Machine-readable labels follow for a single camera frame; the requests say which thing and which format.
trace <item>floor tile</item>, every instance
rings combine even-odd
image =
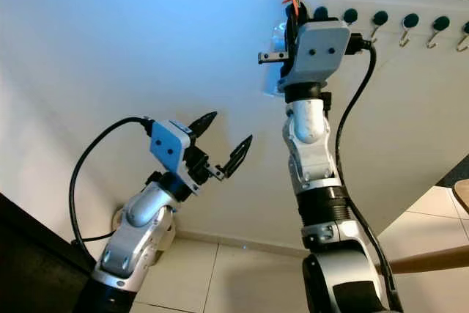
[[[175,311],[173,309],[167,309],[157,306],[150,306],[149,304],[145,303],[137,303],[135,302],[132,305],[132,309],[130,313],[180,313],[181,311]]]
[[[468,244],[457,218],[405,212],[379,236],[388,259]]]
[[[136,301],[202,313],[217,246],[175,239],[150,268]]]
[[[395,275],[404,312],[466,313],[469,268]]]
[[[456,211],[457,211],[457,214],[458,214],[459,218],[469,220],[469,213],[466,212],[466,210],[462,207],[462,205],[456,199],[456,197],[453,194],[453,190],[448,188],[448,193],[451,194],[451,199],[453,200],[453,203],[456,207]]]
[[[220,245],[204,313],[305,313],[301,258]]]
[[[451,192],[448,192],[448,188],[439,186],[430,188],[407,211],[459,218]]]

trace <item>white wall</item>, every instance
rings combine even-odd
[[[68,179],[102,129],[130,115],[189,123],[216,109],[219,117],[201,148],[224,162],[253,133],[252,149],[232,179],[212,182],[186,202],[180,228],[300,246],[281,139],[284,102],[262,93],[268,69],[256,62],[283,21],[280,2],[0,0],[2,192],[70,236]],[[347,123],[342,147],[350,191],[381,230],[468,153],[469,61],[454,46],[469,21],[469,1],[306,2],[327,5],[331,15],[356,7],[360,19],[353,26],[365,34],[374,12],[384,8],[391,16],[378,32],[376,74]],[[399,21],[409,12],[421,15],[421,24],[401,49]],[[428,50],[431,22],[443,13],[451,28]],[[367,62],[367,54],[347,57],[330,78],[333,127]],[[26,130],[22,119],[34,127]],[[105,232],[112,210],[158,167],[147,150],[148,138],[137,127],[121,129],[97,148],[82,179],[90,189],[77,195],[81,212],[92,205],[82,221],[85,235]]]

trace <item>baseboard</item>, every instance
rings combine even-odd
[[[192,232],[186,231],[184,229],[176,229],[176,237],[185,238],[189,240],[197,240],[209,243],[220,243],[221,245],[239,247],[239,248],[248,248],[254,249],[257,251],[265,251],[274,254],[282,254],[286,256],[294,257],[307,257],[309,251],[302,248],[293,248],[288,246],[280,246],[272,243],[262,243],[252,240],[245,240],[235,237],[227,237],[223,235],[214,235],[203,232]]]

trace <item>black cable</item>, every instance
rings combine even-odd
[[[109,126],[106,128],[96,139],[85,149],[81,157],[78,159],[75,168],[72,173],[72,177],[70,179],[70,187],[68,190],[68,207],[70,211],[70,220],[72,222],[72,229],[73,229],[73,234],[75,235],[75,243],[80,249],[83,251],[86,259],[89,261],[91,265],[95,265],[96,261],[95,258],[89,253],[88,249],[85,246],[85,240],[94,240],[94,239],[101,239],[101,238],[106,238],[110,234],[106,234],[104,236],[98,236],[98,237],[91,237],[91,239],[83,239],[81,237],[80,229],[78,227],[78,221],[76,218],[76,212],[75,212],[75,183],[76,183],[76,178],[78,176],[78,172],[80,171],[81,166],[83,165],[83,162],[85,161],[86,157],[88,154],[93,150],[93,148],[96,147],[96,145],[104,139],[111,131],[115,130],[119,126],[122,126],[124,124],[127,124],[128,122],[138,122],[141,125],[145,127],[145,130],[149,131],[150,124],[152,123],[152,120],[149,119],[144,119],[141,117],[127,117],[125,119],[122,119],[113,125]]]
[[[83,242],[93,242],[93,241],[103,240],[105,238],[111,237],[115,232],[116,231],[114,230],[105,235],[96,236],[96,237],[87,237],[83,239]]]
[[[356,206],[356,204],[354,203],[354,201],[349,195],[347,186],[345,185],[344,173],[342,171],[342,164],[341,164],[341,159],[340,159],[340,140],[341,140],[342,130],[344,129],[345,122],[347,121],[347,118],[350,112],[352,111],[353,106],[355,105],[355,103],[357,103],[358,98],[361,96],[362,92],[365,90],[366,85],[368,84],[370,78],[372,77],[374,66],[376,65],[376,49],[374,48],[372,44],[370,46],[367,46],[366,49],[369,50],[369,54],[370,54],[368,70],[366,71],[366,75],[363,78],[360,86],[358,87],[357,92],[353,95],[352,100],[346,107],[342,115],[342,118],[340,119],[339,126],[337,127],[337,134],[336,134],[337,172],[339,173],[340,180],[348,196],[350,209],[353,211],[358,222],[363,227],[363,230],[365,231],[366,235],[370,239],[374,247],[374,250],[376,251],[378,255],[378,258],[380,259],[381,273],[383,274],[384,279],[385,279],[385,288],[386,288],[386,294],[388,296],[389,308],[391,310],[402,312],[402,305],[401,305],[399,296],[397,295],[396,284],[394,282],[394,277],[393,277],[393,273],[391,270],[391,266],[389,265],[389,262],[386,259],[386,256],[381,248],[380,242],[378,241],[372,228],[368,225],[368,222],[363,217],[360,210],[358,209],[358,207]]]

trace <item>wall hook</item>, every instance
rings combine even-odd
[[[384,25],[386,22],[388,22],[388,13],[386,11],[378,11],[376,14],[374,14],[372,21],[374,23],[374,29],[373,29],[372,37],[370,38],[370,40],[372,41],[372,43],[376,43],[376,41],[378,40],[375,37],[376,31],[382,25]]]
[[[469,37],[469,22],[467,22],[463,27],[462,31],[464,32],[461,40],[457,43],[456,50],[459,51],[460,53],[462,51],[466,51],[469,49],[469,45],[465,45],[464,47],[461,48],[461,45],[464,43],[465,39]]]
[[[404,48],[409,43],[409,30],[418,23],[418,15],[417,14],[409,14],[407,15],[404,20],[402,20],[402,27],[404,27],[404,33],[402,34],[401,40],[399,41],[399,45]]]
[[[357,10],[355,10],[353,8],[345,10],[345,12],[344,12],[344,21],[347,23],[348,26],[350,26],[352,23],[357,21],[357,19],[358,19]]]
[[[447,29],[449,26],[449,18],[447,16],[440,16],[435,21],[433,21],[433,35],[430,37],[428,42],[426,42],[426,47],[432,49],[437,46],[438,43],[433,42],[438,33]]]
[[[326,21],[329,18],[327,7],[317,7],[313,14],[313,19],[317,21]]]

